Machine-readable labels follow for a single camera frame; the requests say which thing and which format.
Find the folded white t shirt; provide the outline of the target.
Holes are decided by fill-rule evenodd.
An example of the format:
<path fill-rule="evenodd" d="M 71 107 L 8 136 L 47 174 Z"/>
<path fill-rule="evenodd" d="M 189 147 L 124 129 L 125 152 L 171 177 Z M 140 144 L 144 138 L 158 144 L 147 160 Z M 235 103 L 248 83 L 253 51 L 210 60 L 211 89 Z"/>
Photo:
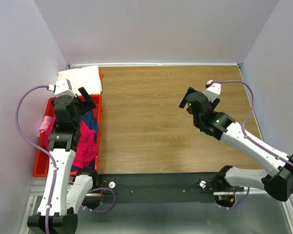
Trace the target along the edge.
<path fill-rule="evenodd" d="M 58 80 L 69 80 L 73 92 L 79 96 L 81 96 L 78 91 L 80 87 L 84 87 L 90 95 L 100 95 L 102 92 L 102 84 L 99 72 L 99 67 L 97 65 L 74 68 L 60 71 L 58 73 Z"/>

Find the light pink t shirt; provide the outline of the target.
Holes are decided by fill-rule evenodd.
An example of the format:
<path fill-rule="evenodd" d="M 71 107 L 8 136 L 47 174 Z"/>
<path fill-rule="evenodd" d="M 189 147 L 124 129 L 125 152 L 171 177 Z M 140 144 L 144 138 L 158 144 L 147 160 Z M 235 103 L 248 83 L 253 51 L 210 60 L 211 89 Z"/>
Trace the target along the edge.
<path fill-rule="evenodd" d="M 44 116 L 42 123 L 39 127 L 39 134 L 45 133 L 48 130 L 49 124 L 52 121 L 52 117 L 50 116 Z"/>

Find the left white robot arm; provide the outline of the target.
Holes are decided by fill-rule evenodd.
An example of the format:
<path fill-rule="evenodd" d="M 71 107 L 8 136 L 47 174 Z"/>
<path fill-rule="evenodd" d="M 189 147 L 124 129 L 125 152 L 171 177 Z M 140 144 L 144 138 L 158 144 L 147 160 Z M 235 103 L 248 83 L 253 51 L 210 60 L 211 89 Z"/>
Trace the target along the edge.
<path fill-rule="evenodd" d="M 35 234 L 74 234 L 78 209 L 87 192 L 98 189 L 93 170 L 81 170 L 69 188 L 69 177 L 81 137 L 81 117 L 96 104 L 85 88 L 75 94 L 61 93 L 52 100 L 55 121 L 49 135 L 49 169 L 37 214 L 28 217 L 27 226 Z"/>

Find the small orange object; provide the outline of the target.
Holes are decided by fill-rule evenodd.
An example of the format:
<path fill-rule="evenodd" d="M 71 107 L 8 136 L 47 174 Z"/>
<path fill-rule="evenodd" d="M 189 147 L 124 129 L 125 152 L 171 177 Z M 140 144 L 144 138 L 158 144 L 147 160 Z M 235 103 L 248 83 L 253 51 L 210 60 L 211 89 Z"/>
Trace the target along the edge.
<path fill-rule="evenodd" d="M 102 79 L 103 76 L 104 76 L 104 73 L 103 72 L 99 72 L 99 76 L 100 76 L 100 79 Z"/>

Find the aluminium frame rail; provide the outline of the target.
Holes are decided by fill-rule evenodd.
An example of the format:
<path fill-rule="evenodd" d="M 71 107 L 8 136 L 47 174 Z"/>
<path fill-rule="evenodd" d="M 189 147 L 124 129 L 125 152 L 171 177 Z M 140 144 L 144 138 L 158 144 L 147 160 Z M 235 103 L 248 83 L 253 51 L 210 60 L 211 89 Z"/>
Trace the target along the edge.
<path fill-rule="evenodd" d="M 46 184 L 45 178 L 34 178 L 32 179 L 32 184 L 29 190 L 29 196 L 27 199 L 27 204 L 25 206 L 25 211 L 23 214 L 23 218 L 21 221 L 19 234 L 30 234 L 30 230 L 27 227 L 27 218 L 29 215 L 34 213 L 34 209 L 39 196 L 43 195 L 44 188 Z M 287 223 L 289 224 L 291 233 L 293 234 L 293 204 L 291 200 L 287 200 L 286 202 L 281 202 L 282 210 L 285 213 Z"/>

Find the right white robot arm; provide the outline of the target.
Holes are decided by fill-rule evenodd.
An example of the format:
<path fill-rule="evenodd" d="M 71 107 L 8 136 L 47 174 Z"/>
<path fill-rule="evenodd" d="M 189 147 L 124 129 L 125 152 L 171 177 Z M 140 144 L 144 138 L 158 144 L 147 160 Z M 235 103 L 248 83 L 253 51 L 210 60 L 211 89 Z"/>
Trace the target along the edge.
<path fill-rule="evenodd" d="M 279 201 L 293 194 L 293 154 L 281 152 L 262 140 L 242 131 L 242 126 L 223 112 L 214 109 L 220 99 L 221 85 L 214 84 L 199 92 L 189 87 L 180 108 L 193 117 L 193 125 L 201 132 L 230 144 L 262 166 L 261 170 L 224 166 L 212 184 L 221 191 L 232 187 L 256 188 Z"/>

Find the red plastic bin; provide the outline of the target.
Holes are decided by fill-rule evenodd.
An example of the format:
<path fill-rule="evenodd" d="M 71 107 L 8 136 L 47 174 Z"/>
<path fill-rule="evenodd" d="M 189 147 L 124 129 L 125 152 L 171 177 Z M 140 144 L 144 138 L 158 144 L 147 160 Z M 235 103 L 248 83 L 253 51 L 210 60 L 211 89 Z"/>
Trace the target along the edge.
<path fill-rule="evenodd" d="M 81 124 L 81 139 L 78 144 L 77 153 L 73 161 L 71 175 L 74 175 L 80 166 L 83 165 L 85 169 L 98 169 L 99 163 L 99 146 L 100 146 L 100 128 L 102 115 L 102 96 L 92 95 L 93 101 L 96 103 L 96 108 L 87 111 L 82 116 Z M 45 116 L 52 117 L 48 130 L 40 134 L 39 146 L 48 149 L 48 137 L 51 133 L 51 126 L 54 123 L 54 105 L 50 98 L 47 102 Z M 49 157 L 42 151 L 37 150 L 36 158 L 33 168 L 34 177 L 46 177 L 49 167 Z"/>

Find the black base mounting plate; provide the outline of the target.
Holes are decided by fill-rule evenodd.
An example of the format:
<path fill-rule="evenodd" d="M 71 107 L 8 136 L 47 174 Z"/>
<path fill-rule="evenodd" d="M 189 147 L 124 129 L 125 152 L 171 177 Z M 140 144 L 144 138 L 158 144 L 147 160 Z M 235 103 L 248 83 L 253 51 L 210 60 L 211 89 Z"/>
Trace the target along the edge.
<path fill-rule="evenodd" d="M 231 197 L 242 187 L 220 187 L 216 173 L 100 174 L 82 205 L 93 210 L 108 209 L 111 204 L 135 203 L 213 203 L 217 192 Z"/>

